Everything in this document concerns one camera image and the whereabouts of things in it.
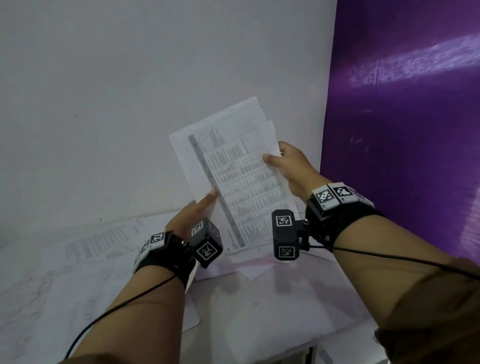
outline person's left arm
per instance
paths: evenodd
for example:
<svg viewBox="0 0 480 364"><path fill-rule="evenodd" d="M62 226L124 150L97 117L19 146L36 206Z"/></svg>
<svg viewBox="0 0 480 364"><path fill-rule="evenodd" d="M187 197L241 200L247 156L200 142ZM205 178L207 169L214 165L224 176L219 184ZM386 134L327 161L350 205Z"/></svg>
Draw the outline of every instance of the person's left arm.
<svg viewBox="0 0 480 364"><path fill-rule="evenodd" d="M187 205L166 226L184 239L216 199L212 191L198 204ZM139 269L114 300L112 308L173 276L158 266ZM119 363L178 363L185 300L179 278L153 290L96 323L80 343L73 357L106 353Z"/></svg>

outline glossy purple surface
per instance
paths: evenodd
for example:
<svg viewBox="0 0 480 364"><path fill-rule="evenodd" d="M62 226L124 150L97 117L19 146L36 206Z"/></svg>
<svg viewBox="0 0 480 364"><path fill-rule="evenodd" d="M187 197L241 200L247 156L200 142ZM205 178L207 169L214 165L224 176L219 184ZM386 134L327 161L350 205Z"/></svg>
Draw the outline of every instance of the glossy purple surface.
<svg viewBox="0 0 480 364"><path fill-rule="evenodd" d="M480 2L338 0L321 173L480 263Z"/></svg>

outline hand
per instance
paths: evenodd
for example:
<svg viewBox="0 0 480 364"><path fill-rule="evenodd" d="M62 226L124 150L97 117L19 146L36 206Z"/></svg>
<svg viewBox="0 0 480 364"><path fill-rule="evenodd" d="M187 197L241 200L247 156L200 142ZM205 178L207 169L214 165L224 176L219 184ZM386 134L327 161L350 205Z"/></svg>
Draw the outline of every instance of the hand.
<svg viewBox="0 0 480 364"><path fill-rule="evenodd" d="M307 201L312 190L332 182L318 174L300 149L285 142L278 142L278 146L283 156L264 154L264 161L278 168L288 180L288 187L295 196Z"/></svg>
<svg viewBox="0 0 480 364"><path fill-rule="evenodd" d="M215 202L217 191L211 190L199 203L190 202L185 206L165 227L165 231L173 231L183 240L191 237L191 229L204 217L204 212L213 202Z"/></svg>

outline wire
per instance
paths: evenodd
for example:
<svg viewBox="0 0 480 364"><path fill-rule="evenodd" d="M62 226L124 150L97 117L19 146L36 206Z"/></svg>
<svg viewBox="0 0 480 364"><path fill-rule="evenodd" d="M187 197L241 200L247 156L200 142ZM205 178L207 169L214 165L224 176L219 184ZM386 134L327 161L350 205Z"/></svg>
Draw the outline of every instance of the wire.
<svg viewBox="0 0 480 364"><path fill-rule="evenodd" d="M142 292L142 293L136 295L135 297L132 297L132 298L130 298L129 300L126 300L125 302L122 302L122 303L116 305L115 307L110 308L110 309L109 309L108 311L106 311L105 313L101 314L99 317L97 317L95 320L93 320L91 323L89 323L89 324L87 325L87 327L85 327L85 328L82 330L82 332L81 332L80 334L78 334L78 336L75 338L75 340L73 341L73 343L70 345L70 348L68 349L67 355L65 355L64 360L67 360L67 359L68 359L68 357L70 356L73 348L74 348L75 345L77 344L78 340L80 340L80 338L84 335L84 333L86 333L89 328L91 328L94 324L96 324L96 323L97 323L98 321L100 321L102 318L104 318L104 317L108 316L109 314L111 314L112 312L115 312L115 311L117 311L118 309L120 309L120 308L128 305L130 302L135 301L137 298L140 298L140 297L142 297L142 296L145 296L147 293L150 293L151 291L157 289L158 287L163 286L165 283L170 282L170 281L171 281L172 279L174 279L175 277L176 277L176 275L173 275L173 276L170 277L169 279L164 280L163 282L157 284L156 286L153 286L152 288L147 289L145 292Z"/></svg>
<svg viewBox="0 0 480 364"><path fill-rule="evenodd" d="M434 266L434 267L438 267L438 268L441 268L443 270L446 270L446 271L449 271L449 272L454 272L454 273L458 273L458 274L461 274L461 275L464 275L468 278L472 278L472 279L475 279L475 280L479 280L480 281L480 276L475 274L475 273L472 273L472 272L469 272L467 270L463 270L463 269L460 269L460 268L456 268L456 267L452 267L452 266L449 266L447 264L441 264L441 263L435 263L435 262L431 262L429 260L423 260L423 259L417 259L417 258L410 258L410 257L407 257L407 256L399 256L399 255L390 255L390 254L381 254L381 253L372 253L372 252L365 252L363 250L355 250L355 249L348 249L348 248L337 248L337 247L327 247L327 246L323 246L323 245L310 245L310 248L317 248L317 249L333 249L333 250L340 250L342 252L350 252L350 253L356 253L356 254L362 254L362 255L371 255L371 256L378 256L380 258L388 258L388 259L397 259L397 260L407 260L409 262L415 262L415 263L420 263L420 264L426 264L428 266Z"/></svg>

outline brown sleeve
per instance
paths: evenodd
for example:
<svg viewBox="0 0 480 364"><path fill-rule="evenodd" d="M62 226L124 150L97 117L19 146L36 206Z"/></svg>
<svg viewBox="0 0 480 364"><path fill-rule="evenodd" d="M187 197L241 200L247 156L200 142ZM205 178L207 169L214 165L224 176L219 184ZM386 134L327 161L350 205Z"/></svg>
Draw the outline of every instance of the brown sleeve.
<svg viewBox="0 0 480 364"><path fill-rule="evenodd" d="M467 259L451 265L480 275ZM428 276L375 335L393 364L480 363L480 281L443 270Z"/></svg>
<svg viewBox="0 0 480 364"><path fill-rule="evenodd" d="M61 361L59 364L129 364L122 362L111 354L87 354L74 356L67 360Z"/></svg>

